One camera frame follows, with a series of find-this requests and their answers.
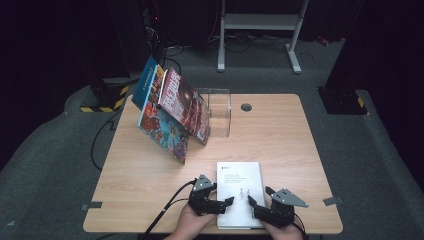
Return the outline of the purple and red magazine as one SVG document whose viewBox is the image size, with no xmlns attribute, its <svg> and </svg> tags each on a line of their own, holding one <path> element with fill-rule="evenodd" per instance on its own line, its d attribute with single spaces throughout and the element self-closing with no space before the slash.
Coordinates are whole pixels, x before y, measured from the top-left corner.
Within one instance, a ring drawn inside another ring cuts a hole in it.
<svg viewBox="0 0 424 240">
<path fill-rule="evenodd" d="M 166 71 L 159 105 L 202 145 L 207 144 L 210 136 L 207 103 L 174 68 Z"/>
</svg>

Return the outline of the dark equipment rack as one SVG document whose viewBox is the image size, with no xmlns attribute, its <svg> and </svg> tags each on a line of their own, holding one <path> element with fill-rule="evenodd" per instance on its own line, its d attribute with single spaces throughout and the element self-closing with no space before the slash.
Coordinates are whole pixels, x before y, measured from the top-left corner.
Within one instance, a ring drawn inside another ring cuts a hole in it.
<svg viewBox="0 0 424 240">
<path fill-rule="evenodd" d="M 165 64 L 164 32 L 160 16 L 160 0 L 137 0 L 151 55 L 163 66 Z"/>
</svg>

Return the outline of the white book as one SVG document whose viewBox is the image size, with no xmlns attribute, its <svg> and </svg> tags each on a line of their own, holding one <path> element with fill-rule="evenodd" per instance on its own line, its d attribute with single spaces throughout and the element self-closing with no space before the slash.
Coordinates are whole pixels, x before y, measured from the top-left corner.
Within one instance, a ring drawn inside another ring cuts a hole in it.
<svg viewBox="0 0 424 240">
<path fill-rule="evenodd" d="M 260 164 L 258 162 L 218 162 L 217 200 L 233 197 L 233 204 L 217 217 L 219 229 L 261 229 L 249 204 L 252 197 L 259 206 L 265 206 Z"/>
</svg>

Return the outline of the light blue picture book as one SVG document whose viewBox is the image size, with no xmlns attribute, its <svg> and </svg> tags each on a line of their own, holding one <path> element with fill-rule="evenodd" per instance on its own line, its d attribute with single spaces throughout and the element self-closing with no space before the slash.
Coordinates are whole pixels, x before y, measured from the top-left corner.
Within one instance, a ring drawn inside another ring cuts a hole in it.
<svg viewBox="0 0 424 240">
<path fill-rule="evenodd" d="M 189 134 L 158 104 L 164 76 L 165 71 L 156 65 L 149 78 L 150 85 L 138 127 L 180 164 L 185 164 Z"/>
</svg>

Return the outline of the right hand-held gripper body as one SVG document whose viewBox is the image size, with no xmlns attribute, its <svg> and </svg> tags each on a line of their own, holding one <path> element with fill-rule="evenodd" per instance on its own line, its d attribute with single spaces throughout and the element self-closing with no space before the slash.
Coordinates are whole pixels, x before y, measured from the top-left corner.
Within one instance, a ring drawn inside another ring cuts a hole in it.
<svg viewBox="0 0 424 240">
<path fill-rule="evenodd" d="M 295 206 L 308 208 L 309 204 L 287 188 L 282 188 L 272 195 L 269 208 L 257 204 L 255 217 L 277 228 L 282 228 L 294 222 Z"/>
</svg>

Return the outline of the clear acrylic book rack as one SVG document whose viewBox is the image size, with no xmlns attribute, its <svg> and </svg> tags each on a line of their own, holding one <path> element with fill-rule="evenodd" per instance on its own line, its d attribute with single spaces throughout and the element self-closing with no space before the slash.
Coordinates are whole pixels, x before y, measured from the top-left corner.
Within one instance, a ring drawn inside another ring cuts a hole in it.
<svg viewBox="0 0 424 240">
<path fill-rule="evenodd" d="M 208 107 L 211 137 L 228 137 L 231 125 L 231 94 L 228 89 L 198 88 Z"/>
</svg>

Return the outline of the white metal stand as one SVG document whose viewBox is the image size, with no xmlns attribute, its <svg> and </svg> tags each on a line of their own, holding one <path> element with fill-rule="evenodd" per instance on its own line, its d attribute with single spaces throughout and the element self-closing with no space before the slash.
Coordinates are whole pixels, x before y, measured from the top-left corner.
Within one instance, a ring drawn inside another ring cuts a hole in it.
<svg viewBox="0 0 424 240">
<path fill-rule="evenodd" d="M 301 74 L 302 69 L 295 53 L 300 30 L 304 21 L 309 0 L 302 0 L 297 14 L 238 14 L 226 12 L 226 0 L 221 0 L 220 36 L 217 57 L 217 71 L 225 71 L 225 31 L 226 30 L 275 30 L 292 31 L 289 44 L 285 45 L 292 70 Z"/>
</svg>

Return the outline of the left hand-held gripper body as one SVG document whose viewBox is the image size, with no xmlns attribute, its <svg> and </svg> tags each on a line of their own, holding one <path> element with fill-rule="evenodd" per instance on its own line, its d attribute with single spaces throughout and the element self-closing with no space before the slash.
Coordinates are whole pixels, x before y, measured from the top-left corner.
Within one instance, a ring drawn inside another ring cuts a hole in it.
<svg viewBox="0 0 424 240">
<path fill-rule="evenodd" d="M 188 204 L 199 216 L 206 214 L 224 214 L 228 206 L 227 201 L 211 200 L 209 195 L 217 189 L 206 175 L 201 174 L 196 180 L 189 194 Z"/>
</svg>

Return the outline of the person's left hand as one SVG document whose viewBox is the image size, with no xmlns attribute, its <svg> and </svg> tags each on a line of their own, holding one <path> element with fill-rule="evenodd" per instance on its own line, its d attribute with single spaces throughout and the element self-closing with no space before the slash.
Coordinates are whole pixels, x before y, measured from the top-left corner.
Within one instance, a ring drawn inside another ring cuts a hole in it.
<svg viewBox="0 0 424 240">
<path fill-rule="evenodd" d="M 180 212 L 174 231 L 163 240 L 194 240 L 213 220 L 214 214 L 198 215 L 189 204 Z"/>
</svg>

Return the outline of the person's right hand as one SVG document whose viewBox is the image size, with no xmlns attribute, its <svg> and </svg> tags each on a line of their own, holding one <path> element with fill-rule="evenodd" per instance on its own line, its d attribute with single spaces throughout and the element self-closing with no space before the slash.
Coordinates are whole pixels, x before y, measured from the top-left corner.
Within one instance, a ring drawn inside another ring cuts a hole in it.
<svg viewBox="0 0 424 240">
<path fill-rule="evenodd" d="M 303 240 L 302 233 L 293 225 L 277 228 L 269 223 L 262 222 L 273 240 Z"/>
</svg>

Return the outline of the dark blue picture book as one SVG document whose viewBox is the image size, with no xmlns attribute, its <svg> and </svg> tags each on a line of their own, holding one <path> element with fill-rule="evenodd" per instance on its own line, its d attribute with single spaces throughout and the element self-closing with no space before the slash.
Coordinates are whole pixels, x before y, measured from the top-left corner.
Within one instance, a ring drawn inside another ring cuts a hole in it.
<svg viewBox="0 0 424 240">
<path fill-rule="evenodd" d="M 158 63 L 155 58 L 150 56 L 146 62 L 146 65 L 132 96 L 132 102 L 139 108 L 140 111 L 143 111 L 145 103 L 148 99 L 157 65 Z"/>
</svg>

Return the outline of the black stand with striped base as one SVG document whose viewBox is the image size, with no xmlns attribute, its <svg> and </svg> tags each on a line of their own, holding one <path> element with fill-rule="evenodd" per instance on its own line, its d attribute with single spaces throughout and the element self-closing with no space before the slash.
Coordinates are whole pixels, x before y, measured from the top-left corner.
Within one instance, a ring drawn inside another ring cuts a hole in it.
<svg viewBox="0 0 424 240">
<path fill-rule="evenodd" d="M 80 103 L 85 113 L 118 111 L 125 99 L 129 85 L 126 83 L 107 83 L 103 79 L 91 83 Z"/>
<path fill-rule="evenodd" d="M 367 115 L 364 101 L 355 91 L 319 87 L 318 93 L 328 114 Z"/>
</svg>

